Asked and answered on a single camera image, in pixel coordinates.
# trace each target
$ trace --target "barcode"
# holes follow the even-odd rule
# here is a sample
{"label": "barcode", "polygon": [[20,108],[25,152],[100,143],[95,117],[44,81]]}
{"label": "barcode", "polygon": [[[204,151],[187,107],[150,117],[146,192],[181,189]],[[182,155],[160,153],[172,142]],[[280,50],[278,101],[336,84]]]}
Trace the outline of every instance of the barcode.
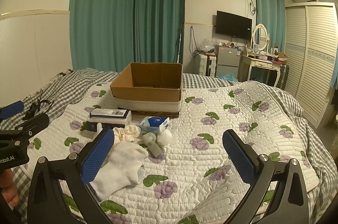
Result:
{"label": "barcode", "polygon": [[124,115],[124,112],[122,111],[114,111],[112,115]]}

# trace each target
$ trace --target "box of tissues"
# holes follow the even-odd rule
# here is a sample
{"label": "box of tissues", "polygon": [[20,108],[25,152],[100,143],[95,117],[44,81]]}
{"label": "box of tissues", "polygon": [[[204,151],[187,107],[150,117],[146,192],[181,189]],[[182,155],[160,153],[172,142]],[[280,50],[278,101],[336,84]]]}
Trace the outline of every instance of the box of tissues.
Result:
{"label": "box of tissues", "polygon": [[143,118],[137,126],[141,131],[160,133],[169,128],[169,117],[147,116]]}

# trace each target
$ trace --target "gray checkered sheet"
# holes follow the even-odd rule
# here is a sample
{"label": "gray checkered sheet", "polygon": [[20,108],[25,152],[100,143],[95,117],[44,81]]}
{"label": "gray checkered sheet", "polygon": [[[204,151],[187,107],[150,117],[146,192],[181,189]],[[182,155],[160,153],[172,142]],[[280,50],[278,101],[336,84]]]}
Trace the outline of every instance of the gray checkered sheet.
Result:
{"label": "gray checkered sheet", "polygon": [[[112,81],[117,74],[116,72],[99,72],[94,69],[82,69],[54,79],[51,84],[45,86],[42,96],[42,99],[55,100],[48,112],[50,121],[61,116],[68,104],[80,102],[92,85]],[[193,74],[184,74],[183,78],[183,88],[217,88],[235,84],[238,83]],[[303,110],[299,103],[285,91],[267,85],[264,85],[264,87],[279,101],[284,112],[298,129],[303,145],[306,148],[307,158],[320,180],[320,184],[308,193],[310,223],[315,223],[337,193],[337,168],[319,137],[308,125],[306,119],[302,118]],[[28,110],[38,96],[39,94],[34,94],[25,98],[24,111]],[[0,129],[13,129],[22,122],[23,116],[24,113],[22,112],[5,120],[1,123]],[[13,172],[20,198],[18,209],[22,214],[23,222],[26,223],[30,179],[23,173],[20,167],[13,168]]]}

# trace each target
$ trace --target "louvered wardrobe door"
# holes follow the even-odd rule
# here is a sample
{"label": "louvered wardrobe door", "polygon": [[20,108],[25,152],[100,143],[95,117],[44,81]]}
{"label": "louvered wardrobe door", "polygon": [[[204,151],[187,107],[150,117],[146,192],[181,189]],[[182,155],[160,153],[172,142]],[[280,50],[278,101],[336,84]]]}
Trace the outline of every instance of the louvered wardrobe door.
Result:
{"label": "louvered wardrobe door", "polygon": [[303,70],[306,45],[305,6],[286,8],[286,36],[284,53],[290,66],[285,91],[296,96]]}
{"label": "louvered wardrobe door", "polygon": [[315,121],[326,109],[329,83],[337,50],[335,10],[330,6],[306,6],[308,44],[297,101]]}

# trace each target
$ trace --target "drawer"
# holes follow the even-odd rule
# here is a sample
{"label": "drawer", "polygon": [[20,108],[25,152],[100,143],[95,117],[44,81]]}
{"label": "drawer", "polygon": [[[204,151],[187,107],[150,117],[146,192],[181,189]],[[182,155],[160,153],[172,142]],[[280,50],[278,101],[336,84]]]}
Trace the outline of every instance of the drawer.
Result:
{"label": "drawer", "polygon": [[279,65],[274,65],[274,64],[269,64],[267,66],[268,69],[274,69],[274,70],[279,70]]}
{"label": "drawer", "polygon": [[259,61],[256,61],[256,62],[255,62],[255,66],[256,66],[256,67],[266,68],[267,65],[268,65],[268,64],[265,63],[265,62],[259,62]]}

